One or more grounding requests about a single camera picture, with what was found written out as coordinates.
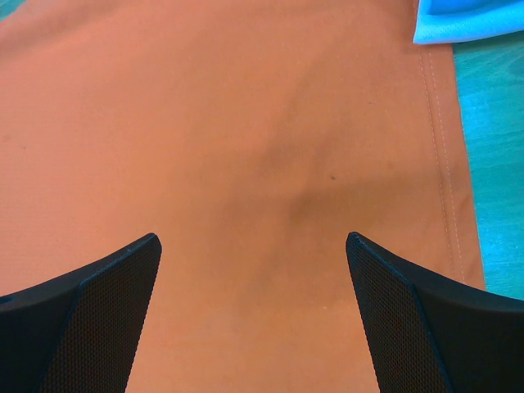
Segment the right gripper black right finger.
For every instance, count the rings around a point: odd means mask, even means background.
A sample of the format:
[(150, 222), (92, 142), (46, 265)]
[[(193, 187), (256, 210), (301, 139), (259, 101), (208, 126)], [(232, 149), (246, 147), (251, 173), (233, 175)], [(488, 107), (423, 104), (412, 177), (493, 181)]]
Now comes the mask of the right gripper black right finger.
[(523, 303), (409, 262), (357, 232), (350, 276), (382, 392), (521, 392)]

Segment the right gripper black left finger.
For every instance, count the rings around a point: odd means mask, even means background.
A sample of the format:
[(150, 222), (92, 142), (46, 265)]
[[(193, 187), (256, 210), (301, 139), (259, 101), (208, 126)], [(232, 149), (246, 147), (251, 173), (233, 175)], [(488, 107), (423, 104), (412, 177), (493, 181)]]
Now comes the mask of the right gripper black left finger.
[(3, 392), (124, 392), (161, 257), (149, 233), (1, 298)]

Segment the orange t shirt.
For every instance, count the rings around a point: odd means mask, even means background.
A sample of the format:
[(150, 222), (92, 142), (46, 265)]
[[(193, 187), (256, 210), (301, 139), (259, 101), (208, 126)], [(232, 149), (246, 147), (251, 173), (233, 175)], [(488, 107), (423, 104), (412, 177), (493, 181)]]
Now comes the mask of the orange t shirt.
[(452, 49), (414, 1), (29, 1), (1, 23), (1, 292), (155, 233), (132, 392), (374, 392), (356, 231), (483, 288)]

